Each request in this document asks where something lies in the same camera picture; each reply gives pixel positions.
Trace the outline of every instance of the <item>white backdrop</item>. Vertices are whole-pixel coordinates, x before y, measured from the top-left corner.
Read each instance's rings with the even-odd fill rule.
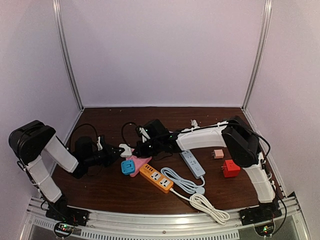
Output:
[[[264,1],[64,0],[88,106],[241,106]]]
[[[274,1],[248,110],[295,191],[311,238],[320,236],[320,2]]]
[[[15,240],[36,188],[17,166],[9,135],[38,119],[54,127],[64,140],[79,111],[62,58],[52,1],[1,1],[0,19],[0,239]]]

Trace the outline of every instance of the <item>power strip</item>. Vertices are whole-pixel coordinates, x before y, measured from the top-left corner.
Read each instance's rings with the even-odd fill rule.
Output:
[[[180,155],[196,179],[199,179],[200,177],[206,174],[205,170],[202,168],[202,166],[200,165],[200,163],[198,162],[198,160],[195,158],[195,156],[192,154],[191,151],[189,150],[183,151],[180,153]]]
[[[155,170],[149,164],[144,164],[139,169],[140,174],[147,179],[150,183],[155,185],[158,189],[160,189],[165,194],[170,192],[170,189],[174,186],[174,183],[162,175],[160,172]]]

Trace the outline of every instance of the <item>blue power adapter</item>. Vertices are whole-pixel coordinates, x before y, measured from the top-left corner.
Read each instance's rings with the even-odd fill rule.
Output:
[[[124,175],[133,174],[135,170],[135,163],[132,159],[123,161],[121,163],[121,171]]]

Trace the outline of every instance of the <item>orange power strip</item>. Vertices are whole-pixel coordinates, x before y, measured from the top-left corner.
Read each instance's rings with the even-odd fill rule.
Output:
[[[174,183],[171,180],[167,179],[149,164],[143,165],[139,169],[139,172],[145,179],[147,179],[165,194],[169,193],[170,189],[174,186]]]

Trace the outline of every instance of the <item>red power adapter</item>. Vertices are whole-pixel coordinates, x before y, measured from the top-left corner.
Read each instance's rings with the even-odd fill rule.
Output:
[[[241,168],[234,163],[233,160],[225,160],[222,166],[223,175],[225,178],[238,176]]]

